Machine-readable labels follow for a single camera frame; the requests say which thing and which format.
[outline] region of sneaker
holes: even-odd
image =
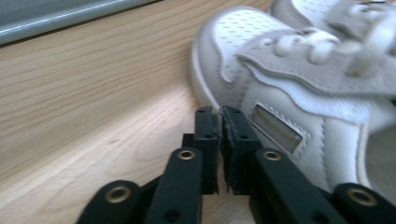
[[[319,188],[353,182],[396,203],[396,107],[385,97],[396,95],[395,59],[349,73],[361,53],[342,47],[252,7],[222,10],[193,41],[194,91],[202,105],[240,108],[263,146],[286,152]]]
[[[396,3],[387,1],[275,0],[268,10],[293,28],[318,27],[340,38],[363,39],[378,27],[396,30]]]

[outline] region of wood grain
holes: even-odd
[[[160,175],[193,131],[199,25],[268,4],[165,0],[1,48],[0,222],[75,223],[104,184]],[[224,189],[204,197],[203,223],[252,223],[248,199]]]

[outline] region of brass grommet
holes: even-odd
[[[375,206],[377,204],[376,198],[364,189],[351,188],[346,192],[346,195],[355,203],[364,206]]]
[[[179,158],[181,158],[182,160],[184,160],[184,161],[189,161],[189,160],[191,160],[191,159],[193,159],[195,157],[195,153],[193,151],[190,151],[190,150],[183,150],[183,151],[180,151],[177,154],[177,156]]]
[[[110,203],[122,203],[131,196],[131,190],[120,185],[112,188],[106,194],[106,200]]]
[[[279,161],[282,158],[282,156],[280,156],[278,153],[274,151],[266,151],[262,153],[262,155],[264,156],[265,159],[269,161]]]

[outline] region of screw hole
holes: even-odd
[[[106,194],[106,200],[110,203],[122,203],[131,196],[131,190],[121,185],[109,190]]]
[[[169,223],[175,223],[180,219],[180,213],[176,209],[171,209],[163,214],[163,219]]]
[[[373,195],[363,189],[349,189],[346,192],[347,196],[352,199],[355,203],[359,203],[364,206],[376,205],[376,199]]]
[[[195,153],[193,151],[183,150],[183,151],[179,152],[177,154],[177,156],[184,161],[189,161],[195,157]]]
[[[321,212],[315,211],[311,215],[312,220],[318,224],[326,224],[329,223],[329,218]]]
[[[279,161],[282,158],[278,153],[274,151],[267,151],[264,152],[262,155],[264,156],[265,159],[269,161]]]

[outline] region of black plastic part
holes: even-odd
[[[361,185],[338,185],[332,195],[332,203],[348,223],[396,223],[395,207]]]
[[[131,181],[111,182],[95,194],[77,224],[124,224],[139,219],[141,190]]]
[[[192,147],[175,150],[161,177],[146,224],[200,223],[202,153]]]
[[[223,106],[220,151],[224,159],[224,175],[234,194],[249,195],[254,152],[262,147],[245,115],[238,109]]]
[[[286,154],[260,149],[255,160],[256,179],[274,208],[278,223],[346,223]],[[261,219],[265,218],[256,218],[256,221],[261,223]]]
[[[203,154],[202,193],[219,193],[218,119],[212,114],[211,106],[204,106],[195,111],[195,133],[183,135],[183,147],[195,147]]]

